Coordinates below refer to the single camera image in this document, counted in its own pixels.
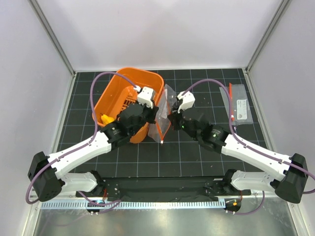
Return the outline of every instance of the white backdrop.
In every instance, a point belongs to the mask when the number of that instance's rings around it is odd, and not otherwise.
[[[26,0],[0,0],[0,235],[21,236],[34,154],[51,151],[71,75]]]
[[[38,0],[77,71],[247,66],[281,0]]]
[[[292,1],[251,70],[252,81],[276,151],[305,156],[315,173],[315,2]],[[315,188],[310,177],[306,190]],[[300,207],[315,235],[315,194]]]

